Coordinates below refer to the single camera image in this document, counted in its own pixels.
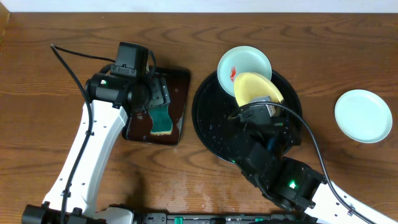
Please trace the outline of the green scouring sponge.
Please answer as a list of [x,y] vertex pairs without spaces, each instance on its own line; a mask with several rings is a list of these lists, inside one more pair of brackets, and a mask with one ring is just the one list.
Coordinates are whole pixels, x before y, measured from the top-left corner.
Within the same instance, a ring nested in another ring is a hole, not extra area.
[[169,106],[162,105],[149,110],[152,119],[151,135],[169,135],[173,130],[173,122],[169,115]]

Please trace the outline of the yellow plate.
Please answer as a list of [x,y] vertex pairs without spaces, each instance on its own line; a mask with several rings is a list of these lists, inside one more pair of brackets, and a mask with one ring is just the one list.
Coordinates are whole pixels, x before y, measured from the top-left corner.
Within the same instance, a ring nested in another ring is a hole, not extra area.
[[274,103],[284,101],[282,93],[268,78],[254,72],[240,73],[235,78],[234,96],[238,106],[246,105],[262,96],[271,97],[271,102]]

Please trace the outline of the light blue plate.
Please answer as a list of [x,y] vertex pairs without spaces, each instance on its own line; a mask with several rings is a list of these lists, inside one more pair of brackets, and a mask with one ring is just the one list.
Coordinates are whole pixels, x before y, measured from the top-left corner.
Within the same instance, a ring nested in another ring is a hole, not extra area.
[[335,104],[334,115],[345,135],[366,144],[385,139],[393,125],[387,103],[367,90],[350,90],[342,94]]
[[269,80],[272,67],[266,55],[255,47],[239,46],[228,50],[220,59],[217,78],[227,94],[234,96],[234,81],[240,73],[254,72]]

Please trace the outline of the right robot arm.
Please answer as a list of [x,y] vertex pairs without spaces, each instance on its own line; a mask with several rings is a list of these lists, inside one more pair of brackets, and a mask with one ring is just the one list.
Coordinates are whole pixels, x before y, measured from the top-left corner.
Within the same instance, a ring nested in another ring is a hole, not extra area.
[[299,116],[292,110],[271,116],[265,107],[245,108],[228,119],[236,127],[229,159],[278,207],[303,212],[319,223],[393,223],[344,192],[326,172],[285,156],[301,143],[294,124]]

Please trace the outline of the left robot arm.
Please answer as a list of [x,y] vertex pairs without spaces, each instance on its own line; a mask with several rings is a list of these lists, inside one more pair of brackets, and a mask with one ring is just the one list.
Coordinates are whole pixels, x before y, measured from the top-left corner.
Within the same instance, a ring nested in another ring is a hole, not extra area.
[[119,133],[130,115],[170,102],[160,74],[96,73],[86,82],[87,102],[80,126],[58,179],[42,205],[27,205],[23,223],[134,223],[134,212],[122,205],[96,209],[100,182]]

